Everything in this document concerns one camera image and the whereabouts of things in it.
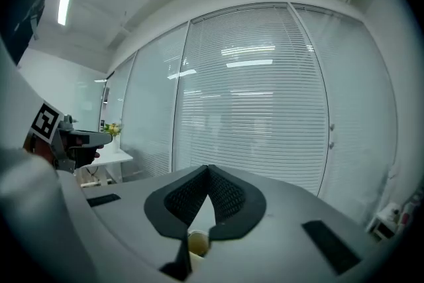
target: white table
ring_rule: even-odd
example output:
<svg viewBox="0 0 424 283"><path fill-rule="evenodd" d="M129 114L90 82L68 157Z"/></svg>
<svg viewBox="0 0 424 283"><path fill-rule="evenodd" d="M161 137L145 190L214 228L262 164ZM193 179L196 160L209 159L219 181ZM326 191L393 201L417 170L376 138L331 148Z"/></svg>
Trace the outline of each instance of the white table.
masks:
<svg viewBox="0 0 424 283"><path fill-rule="evenodd" d="M114 152L112 143L106 144L103 148L97 150L100 154L91 164L85 165L83 168L97 168L101 167L100 172L96 172L96 176L100 179L101 185L107 185L106 173L107 171L116 183L122 183L121 163L129 162L132 156L119 149Z"/></svg>

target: white wall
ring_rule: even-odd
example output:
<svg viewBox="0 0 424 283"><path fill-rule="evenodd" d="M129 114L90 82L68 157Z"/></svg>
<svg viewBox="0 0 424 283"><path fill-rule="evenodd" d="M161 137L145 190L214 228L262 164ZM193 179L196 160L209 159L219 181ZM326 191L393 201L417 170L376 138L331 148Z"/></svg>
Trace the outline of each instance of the white wall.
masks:
<svg viewBox="0 0 424 283"><path fill-rule="evenodd" d="M403 203L424 173L423 37L405 0L371 0L363 10L394 88L398 136L390 199Z"/></svg>
<svg viewBox="0 0 424 283"><path fill-rule="evenodd" d="M112 57L109 73L147 42L192 18L227 7L273 1L322 6L355 18L362 18L359 11L338 0L175 0L151 14L123 41Z"/></svg>
<svg viewBox="0 0 424 283"><path fill-rule="evenodd" d="M105 74L84 66L27 49L19 62L19 73L47 102L79 123L77 129L98 131Z"/></svg>

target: window blind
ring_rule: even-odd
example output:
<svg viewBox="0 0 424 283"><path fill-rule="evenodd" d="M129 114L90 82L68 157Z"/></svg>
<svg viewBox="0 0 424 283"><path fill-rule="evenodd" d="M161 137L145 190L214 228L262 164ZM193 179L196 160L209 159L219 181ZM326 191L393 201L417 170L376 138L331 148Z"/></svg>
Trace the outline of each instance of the window blind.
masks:
<svg viewBox="0 0 424 283"><path fill-rule="evenodd" d="M317 194L327 146L323 78L289 9L240 10L191 24L174 169L231 166Z"/></svg>
<svg viewBox="0 0 424 283"><path fill-rule="evenodd" d="M295 6L323 61L335 124L320 192L358 223L378 203L396 152L396 106L382 56L366 27L330 11Z"/></svg>
<svg viewBox="0 0 424 283"><path fill-rule="evenodd" d="M125 92L133 62L134 56L118 66L115 73L107 80L109 88L105 112L105 123L107 124L122 123Z"/></svg>
<svg viewBox="0 0 424 283"><path fill-rule="evenodd" d="M123 110L121 148L134 157L123 177L158 176L170 171L175 86L186 26L141 48L134 61Z"/></svg>

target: vase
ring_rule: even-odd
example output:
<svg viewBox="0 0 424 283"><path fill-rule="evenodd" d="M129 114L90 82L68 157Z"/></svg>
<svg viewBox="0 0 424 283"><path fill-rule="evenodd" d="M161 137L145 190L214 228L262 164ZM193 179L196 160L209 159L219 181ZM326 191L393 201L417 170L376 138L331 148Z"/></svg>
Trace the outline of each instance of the vase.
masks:
<svg viewBox="0 0 424 283"><path fill-rule="evenodd" d="M111 152L117 153L119 151L119 139L118 137L113 137L111 142Z"/></svg>

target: table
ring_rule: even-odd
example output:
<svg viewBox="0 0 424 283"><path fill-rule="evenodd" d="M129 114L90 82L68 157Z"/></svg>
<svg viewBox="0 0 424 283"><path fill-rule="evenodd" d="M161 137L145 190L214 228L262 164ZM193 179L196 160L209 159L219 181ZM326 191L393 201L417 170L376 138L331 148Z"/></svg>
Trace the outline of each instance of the table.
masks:
<svg viewBox="0 0 424 283"><path fill-rule="evenodd" d="M85 165L83 168L101 167L102 170L97 173L101 185L107 185L106 171L116 183L122 183L121 163L129 162L133 159L132 156L121 149L114 152L112 143L106 144L103 148L97 150L97 152L100 154L100 157L96 158L91 164Z"/></svg>

